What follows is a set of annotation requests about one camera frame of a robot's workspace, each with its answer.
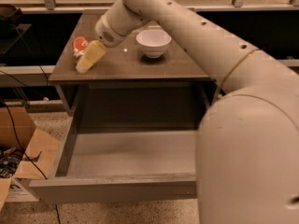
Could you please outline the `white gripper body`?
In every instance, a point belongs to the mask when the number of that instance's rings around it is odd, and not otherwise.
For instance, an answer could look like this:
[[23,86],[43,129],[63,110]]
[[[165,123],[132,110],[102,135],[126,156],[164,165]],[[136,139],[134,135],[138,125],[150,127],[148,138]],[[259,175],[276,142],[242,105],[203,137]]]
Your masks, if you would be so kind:
[[94,31],[99,40],[108,48],[117,47],[125,39],[124,35],[112,27],[107,15],[101,16],[94,26]]

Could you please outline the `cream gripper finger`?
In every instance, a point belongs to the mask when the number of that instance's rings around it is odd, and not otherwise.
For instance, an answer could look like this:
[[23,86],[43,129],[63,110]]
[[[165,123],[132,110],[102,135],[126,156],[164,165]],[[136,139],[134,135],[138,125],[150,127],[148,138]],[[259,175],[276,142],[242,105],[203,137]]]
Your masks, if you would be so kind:
[[90,70],[106,53],[105,45],[99,40],[89,42],[84,55],[76,62],[76,70],[83,74]]

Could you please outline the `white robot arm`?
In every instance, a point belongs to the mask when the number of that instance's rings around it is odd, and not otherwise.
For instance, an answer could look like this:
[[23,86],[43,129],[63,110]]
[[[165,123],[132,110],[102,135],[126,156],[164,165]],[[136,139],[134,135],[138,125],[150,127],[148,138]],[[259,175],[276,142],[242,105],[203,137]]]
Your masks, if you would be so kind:
[[200,224],[299,224],[299,76],[174,0],[118,0],[96,23],[77,71],[149,21],[225,93],[197,138]]

